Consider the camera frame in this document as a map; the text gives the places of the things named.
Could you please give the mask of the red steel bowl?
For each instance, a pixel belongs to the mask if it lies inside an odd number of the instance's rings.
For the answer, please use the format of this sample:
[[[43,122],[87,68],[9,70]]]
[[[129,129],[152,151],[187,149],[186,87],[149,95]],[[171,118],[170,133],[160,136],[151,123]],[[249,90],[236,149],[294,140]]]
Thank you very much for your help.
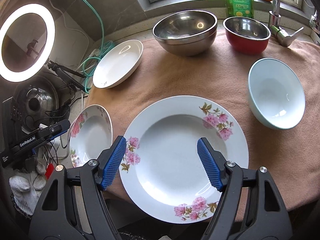
[[[247,55],[261,54],[271,37],[269,28],[252,18],[229,17],[223,21],[223,27],[232,48]]]

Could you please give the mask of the white work glove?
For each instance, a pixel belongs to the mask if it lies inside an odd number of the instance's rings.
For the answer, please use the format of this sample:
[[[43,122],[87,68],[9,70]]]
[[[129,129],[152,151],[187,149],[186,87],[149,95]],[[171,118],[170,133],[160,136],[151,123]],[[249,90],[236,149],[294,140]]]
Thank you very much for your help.
[[[25,168],[9,178],[15,208],[25,216],[32,216],[35,211],[47,183],[45,174],[44,160],[31,158],[26,160]]]

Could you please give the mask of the black tripod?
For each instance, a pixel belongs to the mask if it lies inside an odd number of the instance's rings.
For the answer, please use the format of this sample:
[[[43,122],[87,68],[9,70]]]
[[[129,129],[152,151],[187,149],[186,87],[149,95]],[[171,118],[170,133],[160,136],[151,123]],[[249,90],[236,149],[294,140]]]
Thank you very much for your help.
[[[84,79],[85,76],[83,74],[76,72],[65,66],[62,66],[60,64],[57,64],[50,60],[47,62],[47,67],[51,69],[53,72],[55,72],[59,78],[61,78],[63,81],[67,83],[67,85],[72,85],[73,88],[77,88],[85,92],[85,87],[80,82],[78,82],[74,77],[71,76],[71,75],[74,75]]]

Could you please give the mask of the pink towel mat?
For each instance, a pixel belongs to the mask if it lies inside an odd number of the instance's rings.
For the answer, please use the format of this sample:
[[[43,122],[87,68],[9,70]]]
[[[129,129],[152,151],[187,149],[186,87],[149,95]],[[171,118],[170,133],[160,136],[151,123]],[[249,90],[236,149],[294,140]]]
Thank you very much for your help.
[[[248,104],[247,80],[257,55],[233,50],[219,31],[211,48],[194,57],[165,51],[155,40],[143,43],[140,66],[122,84],[111,89],[92,88],[87,105],[104,106],[114,135],[122,135],[148,105],[174,95],[210,99],[231,113],[240,124],[249,149],[252,169],[266,166],[287,209],[319,199],[319,47],[295,41],[288,48],[270,39],[264,57],[287,64],[302,83],[306,107],[293,129],[274,130],[262,125]]]

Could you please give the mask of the light blue ceramic bowl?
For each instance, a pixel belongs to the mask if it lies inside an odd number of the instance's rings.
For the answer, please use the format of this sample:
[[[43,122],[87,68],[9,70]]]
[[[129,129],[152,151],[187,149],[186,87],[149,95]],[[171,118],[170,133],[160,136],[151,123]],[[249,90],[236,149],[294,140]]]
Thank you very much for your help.
[[[303,86],[295,72],[278,59],[259,59],[248,73],[249,107],[270,129],[296,127],[305,111]]]

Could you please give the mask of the large steel bowl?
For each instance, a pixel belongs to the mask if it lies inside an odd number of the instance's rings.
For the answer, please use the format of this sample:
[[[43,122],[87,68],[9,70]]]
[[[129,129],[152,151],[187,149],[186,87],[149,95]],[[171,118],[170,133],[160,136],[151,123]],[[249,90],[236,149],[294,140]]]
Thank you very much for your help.
[[[171,14],[157,22],[152,34],[167,52],[195,56],[210,48],[216,38],[217,17],[204,10]]]

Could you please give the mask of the floral plate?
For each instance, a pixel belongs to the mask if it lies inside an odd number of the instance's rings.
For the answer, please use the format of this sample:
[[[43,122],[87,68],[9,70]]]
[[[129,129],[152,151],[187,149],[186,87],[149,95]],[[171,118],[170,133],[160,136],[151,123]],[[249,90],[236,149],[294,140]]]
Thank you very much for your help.
[[[101,105],[86,107],[76,118],[69,133],[69,155],[73,167],[83,166],[113,142],[112,121]]]
[[[195,223],[212,217],[220,192],[212,187],[197,154],[205,137],[225,159],[248,167],[245,135],[217,103],[172,96],[151,104],[131,122],[120,177],[131,200],[159,220]]]

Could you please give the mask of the white plate grey branch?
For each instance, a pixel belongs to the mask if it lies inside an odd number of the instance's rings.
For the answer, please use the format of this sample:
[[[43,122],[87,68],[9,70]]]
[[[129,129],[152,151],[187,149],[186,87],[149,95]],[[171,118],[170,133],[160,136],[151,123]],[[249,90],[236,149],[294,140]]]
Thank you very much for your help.
[[[97,88],[113,88],[130,77],[142,61],[143,44],[140,40],[128,40],[111,49],[98,63],[93,85]]]

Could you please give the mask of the steel pot lid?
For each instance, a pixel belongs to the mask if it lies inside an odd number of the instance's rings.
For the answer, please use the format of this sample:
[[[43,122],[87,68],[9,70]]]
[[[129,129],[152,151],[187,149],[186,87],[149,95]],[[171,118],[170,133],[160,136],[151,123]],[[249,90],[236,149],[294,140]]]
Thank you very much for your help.
[[[39,127],[49,126],[49,112],[59,107],[57,91],[44,76],[35,76],[20,83],[14,93],[18,109],[22,112],[22,127],[27,133]]]

